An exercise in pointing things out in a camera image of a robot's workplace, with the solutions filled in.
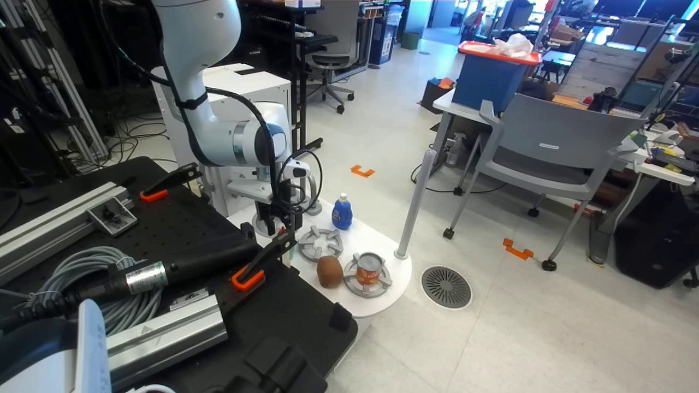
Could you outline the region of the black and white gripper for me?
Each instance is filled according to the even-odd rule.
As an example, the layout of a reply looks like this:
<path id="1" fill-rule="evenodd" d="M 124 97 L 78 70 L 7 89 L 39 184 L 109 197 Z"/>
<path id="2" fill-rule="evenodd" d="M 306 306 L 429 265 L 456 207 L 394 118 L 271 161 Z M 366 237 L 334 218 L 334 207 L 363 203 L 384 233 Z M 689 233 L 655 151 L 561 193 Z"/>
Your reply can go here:
<path id="1" fill-rule="evenodd" d="M 256 203 L 254 224 L 263 235 L 276 235 L 279 229 L 296 227 L 306 201 L 309 165 L 290 159 L 279 165 L 276 189 L 269 203 Z"/>

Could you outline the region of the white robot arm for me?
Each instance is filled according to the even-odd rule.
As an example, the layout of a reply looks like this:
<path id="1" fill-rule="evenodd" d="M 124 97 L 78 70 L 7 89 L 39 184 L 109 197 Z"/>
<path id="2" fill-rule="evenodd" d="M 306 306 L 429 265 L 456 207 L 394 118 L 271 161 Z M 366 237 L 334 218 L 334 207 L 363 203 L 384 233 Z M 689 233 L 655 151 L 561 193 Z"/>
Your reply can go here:
<path id="1" fill-rule="evenodd" d="M 236 195 L 257 203 L 269 231 L 292 229 L 290 124 L 283 104 L 206 86 L 203 73 L 239 43 L 242 17 L 236 0 L 150 0 L 161 30 L 165 98 L 184 124 L 189 151 L 202 165 L 252 169 Z"/>

